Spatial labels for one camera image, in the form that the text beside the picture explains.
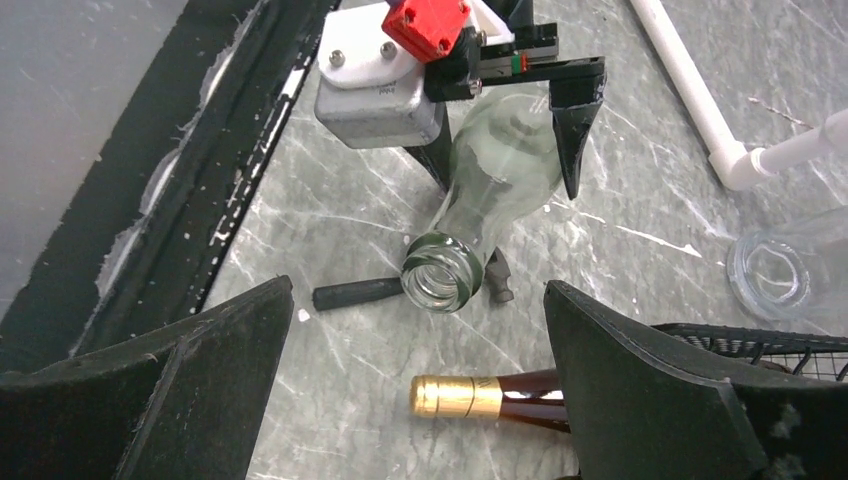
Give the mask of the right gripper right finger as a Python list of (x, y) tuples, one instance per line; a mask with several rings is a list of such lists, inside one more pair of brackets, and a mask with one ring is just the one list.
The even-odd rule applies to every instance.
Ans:
[(551, 350), (584, 479), (843, 479), (847, 381), (717, 355), (549, 281)]

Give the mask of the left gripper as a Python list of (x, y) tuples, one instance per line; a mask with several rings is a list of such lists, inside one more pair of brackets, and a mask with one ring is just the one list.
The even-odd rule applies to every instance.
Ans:
[[(493, 33), (463, 28), (444, 56), (425, 66), (423, 91), (436, 103), (470, 100), (484, 87), (544, 82), (549, 87), (553, 131), (567, 196), (578, 196), (583, 151), (604, 100), (602, 57), (560, 60), (558, 26), (531, 24), (527, 1), (515, 3), (508, 24), (513, 38), (497, 44)], [(452, 136), (447, 109), (437, 110), (441, 129), (424, 146), (405, 147), (443, 192), (451, 185)]]

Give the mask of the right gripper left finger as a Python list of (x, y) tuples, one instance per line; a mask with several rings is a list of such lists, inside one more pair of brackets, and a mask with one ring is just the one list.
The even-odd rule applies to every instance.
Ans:
[(5, 479), (242, 479), (293, 313), (279, 276), (123, 343), (1, 377)]

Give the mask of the clear frosted wine bottle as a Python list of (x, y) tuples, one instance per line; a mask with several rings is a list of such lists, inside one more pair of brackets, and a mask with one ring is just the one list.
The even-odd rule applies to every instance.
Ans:
[(449, 191), (428, 230), (409, 246), (401, 282), (418, 308), (449, 314), (481, 288), (499, 238), (562, 184), (548, 91), (497, 87), (453, 139)]

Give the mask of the round clear glass bottle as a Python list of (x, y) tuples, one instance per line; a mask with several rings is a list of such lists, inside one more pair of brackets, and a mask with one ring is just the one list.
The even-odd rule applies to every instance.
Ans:
[(835, 318), (847, 312), (847, 207), (740, 236), (726, 277), (740, 304), (766, 320)]

